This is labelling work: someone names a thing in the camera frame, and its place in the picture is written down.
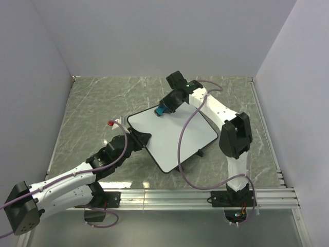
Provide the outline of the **white board black frame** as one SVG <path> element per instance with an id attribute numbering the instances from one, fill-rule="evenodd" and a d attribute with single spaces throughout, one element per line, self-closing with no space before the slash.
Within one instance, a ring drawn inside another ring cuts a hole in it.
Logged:
<path id="1" fill-rule="evenodd" d="M 127 117 L 130 127 L 139 132 L 150 133 L 146 150 L 161 172 L 170 173 L 177 166 L 177 148 L 180 133 L 195 107 L 183 103 L 175 113 L 156 116 L 156 107 Z M 201 113 L 197 113 L 184 131 L 180 149 L 180 161 L 184 162 L 198 149 L 217 140 L 218 134 Z"/>

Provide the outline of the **aluminium rail front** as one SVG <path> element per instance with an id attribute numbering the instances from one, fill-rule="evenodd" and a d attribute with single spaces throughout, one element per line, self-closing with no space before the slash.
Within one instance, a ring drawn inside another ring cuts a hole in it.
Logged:
<path id="1" fill-rule="evenodd" d="M 259 214 L 228 223 L 210 193 L 192 189 L 121 191 L 119 223 L 94 229 L 81 209 L 69 209 L 20 236 L 18 246 L 302 246 L 292 189 L 258 189 Z"/>

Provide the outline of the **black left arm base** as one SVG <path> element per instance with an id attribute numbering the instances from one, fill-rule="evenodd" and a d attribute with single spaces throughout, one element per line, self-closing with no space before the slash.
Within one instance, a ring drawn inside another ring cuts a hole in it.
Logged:
<path id="1" fill-rule="evenodd" d="M 99 196 L 95 196 L 87 206 L 107 210 L 109 208 L 118 208 L 120 204 L 121 192 L 111 191 L 102 192 Z M 106 213 L 94 210 L 86 210 L 84 212 L 84 220 L 88 223 L 103 222 Z"/>

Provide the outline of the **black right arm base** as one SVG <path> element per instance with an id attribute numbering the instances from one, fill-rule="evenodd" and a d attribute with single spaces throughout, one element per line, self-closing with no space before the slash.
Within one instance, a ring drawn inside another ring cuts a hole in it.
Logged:
<path id="1" fill-rule="evenodd" d="M 234 191 L 227 189 L 211 191 L 207 202 L 210 203 L 212 207 L 257 206 L 252 190 Z"/>

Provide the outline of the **black whiteboard foot right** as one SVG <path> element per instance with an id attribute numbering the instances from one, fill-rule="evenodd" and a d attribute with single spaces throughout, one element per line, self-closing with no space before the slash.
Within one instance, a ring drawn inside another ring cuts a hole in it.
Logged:
<path id="1" fill-rule="evenodd" d="M 196 152 L 196 155 L 198 155 L 199 157 L 203 157 L 204 153 L 203 153 L 202 149 L 198 149 L 198 151 Z"/>

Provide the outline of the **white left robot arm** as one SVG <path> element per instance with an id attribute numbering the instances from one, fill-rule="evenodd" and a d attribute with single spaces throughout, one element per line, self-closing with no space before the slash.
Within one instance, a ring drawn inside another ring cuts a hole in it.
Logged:
<path id="1" fill-rule="evenodd" d="M 145 148 L 151 137 L 150 133 L 128 128 L 68 172 L 32 185 L 24 181 L 17 183 L 1 207 L 12 228 L 11 233 L 25 234 L 42 219 L 68 208 L 100 206 L 104 201 L 104 190 L 99 180 L 114 173 L 132 152 Z"/>

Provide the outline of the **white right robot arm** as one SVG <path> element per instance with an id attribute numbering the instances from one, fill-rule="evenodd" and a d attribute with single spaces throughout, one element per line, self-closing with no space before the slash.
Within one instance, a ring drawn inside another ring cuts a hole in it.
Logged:
<path id="1" fill-rule="evenodd" d="M 245 200 L 244 191 L 251 185 L 247 178 L 247 156 L 253 141 L 249 116 L 215 99 L 203 86 L 204 80 L 187 81 L 180 71 L 170 74 L 166 80 L 172 90 L 159 102 L 155 114 L 174 113 L 187 103 L 196 108 L 192 116 L 202 112 L 219 128 L 219 147 L 227 158 L 229 174 L 224 184 L 231 189 L 227 200 L 231 205 L 240 205 Z"/>

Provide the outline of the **aluminium rail right side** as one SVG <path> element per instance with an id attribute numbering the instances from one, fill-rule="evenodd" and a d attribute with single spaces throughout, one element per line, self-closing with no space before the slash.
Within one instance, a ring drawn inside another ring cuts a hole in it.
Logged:
<path id="1" fill-rule="evenodd" d="M 278 177 L 278 181 L 280 182 L 280 188 L 287 188 L 287 185 L 284 181 L 284 177 L 283 177 L 283 174 L 282 174 L 282 170 L 281 170 L 280 165 L 278 163 L 278 159 L 277 159 L 277 156 L 276 156 L 276 153 L 275 153 L 275 150 L 274 150 L 271 138 L 270 138 L 270 134 L 269 134 L 269 131 L 268 131 L 268 128 L 267 128 L 267 124 L 266 124 L 266 121 L 265 121 L 265 118 L 264 118 L 264 114 L 263 114 L 263 111 L 262 111 L 262 108 L 261 108 L 261 104 L 260 104 L 256 89 L 255 89 L 255 86 L 254 86 L 253 77 L 248 77 L 248 81 L 249 81 L 250 86 L 251 86 L 252 94 L 253 94 L 253 97 L 255 99 L 257 108 L 258 108 L 258 112 L 259 112 L 259 116 L 261 118 L 262 126 L 264 128 L 266 139 L 267 139 L 267 142 L 269 144 L 270 152 L 271 152 L 271 155 L 272 155 L 275 167 L 276 167 L 276 174 L 277 174 L 277 177 Z"/>

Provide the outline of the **blue bone-shaped eraser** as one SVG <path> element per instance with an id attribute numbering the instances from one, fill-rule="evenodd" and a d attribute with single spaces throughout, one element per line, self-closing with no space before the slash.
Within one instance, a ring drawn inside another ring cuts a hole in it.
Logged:
<path id="1" fill-rule="evenodd" d="M 167 111 L 166 106 L 164 106 L 164 105 L 159 105 L 159 106 L 154 110 L 154 113 L 155 113 L 157 116 L 161 116 L 161 115 L 163 115 L 166 111 Z"/>

